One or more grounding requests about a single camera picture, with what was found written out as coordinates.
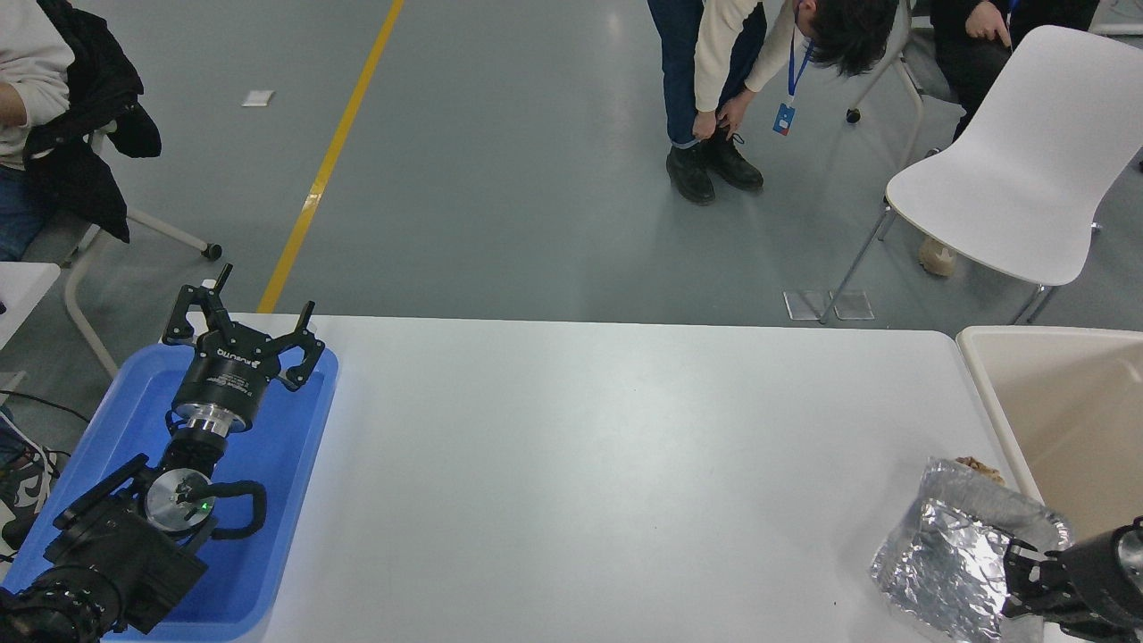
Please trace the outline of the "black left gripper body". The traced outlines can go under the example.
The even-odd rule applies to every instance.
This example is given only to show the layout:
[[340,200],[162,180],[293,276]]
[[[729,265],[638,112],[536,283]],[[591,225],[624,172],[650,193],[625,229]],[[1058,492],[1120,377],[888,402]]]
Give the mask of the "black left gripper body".
[[254,423],[270,381],[280,373],[286,339],[250,329],[237,330],[235,337],[213,330],[187,345],[195,354],[176,391],[174,412],[189,420],[213,408],[229,413],[229,423]]

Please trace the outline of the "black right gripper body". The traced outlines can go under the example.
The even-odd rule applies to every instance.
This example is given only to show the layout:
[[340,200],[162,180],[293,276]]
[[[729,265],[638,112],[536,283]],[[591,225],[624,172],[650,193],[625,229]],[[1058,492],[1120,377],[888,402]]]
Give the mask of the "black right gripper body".
[[1119,528],[1061,554],[1078,613],[1061,630],[1074,638],[1140,640],[1140,528]]

